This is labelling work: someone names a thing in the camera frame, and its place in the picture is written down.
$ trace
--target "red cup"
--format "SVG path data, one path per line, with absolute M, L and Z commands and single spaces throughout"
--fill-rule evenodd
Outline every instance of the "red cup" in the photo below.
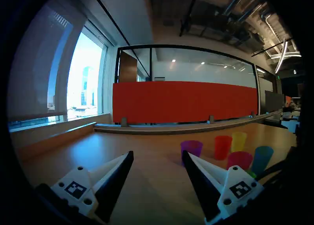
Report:
M 234 165 L 238 165 L 243 170 L 248 170 L 253 157 L 248 152 L 233 152 L 228 156 L 227 170 Z
M 230 136 L 217 136 L 215 138 L 215 159 L 224 160 L 227 158 L 232 143 Z

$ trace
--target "window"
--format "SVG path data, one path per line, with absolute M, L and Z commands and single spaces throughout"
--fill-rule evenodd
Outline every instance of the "window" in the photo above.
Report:
M 68 119 L 103 113 L 102 86 L 107 46 L 86 26 L 73 53 L 67 89 Z
M 103 90 L 108 92 L 104 68 L 109 44 L 71 0 L 49 0 L 33 18 L 15 54 L 8 128 L 18 131 L 107 112 Z

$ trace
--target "window blind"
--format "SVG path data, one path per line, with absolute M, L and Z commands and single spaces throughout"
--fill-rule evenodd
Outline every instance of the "window blind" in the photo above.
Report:
M 37 13 L 12 64 L 8 121 L 66 115 L 69 68 L 86 20 L 70 0 L 49 0 Z

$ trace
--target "pink cup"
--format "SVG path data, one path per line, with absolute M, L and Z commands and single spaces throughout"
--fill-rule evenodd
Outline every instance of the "pink cup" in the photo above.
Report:
M 227 170 L 234 165 L 238 165 L 243 170 L 248 170 L 251 163 L 252 163 L 253 157 L 248 152 L 233 152 L 228 156 L 228 163 L 227 163 Z

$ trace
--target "purple cup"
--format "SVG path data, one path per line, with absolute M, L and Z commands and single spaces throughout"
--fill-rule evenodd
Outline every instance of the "purple cup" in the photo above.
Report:
M 197 140 L 188 140 L 184 141 L 181 144 L 181 159 L 182 159 L 182 153 L 184 150 L 187 152 L 193 154 L 194 156 L 199 157 L 201 155 L 203 143 Z

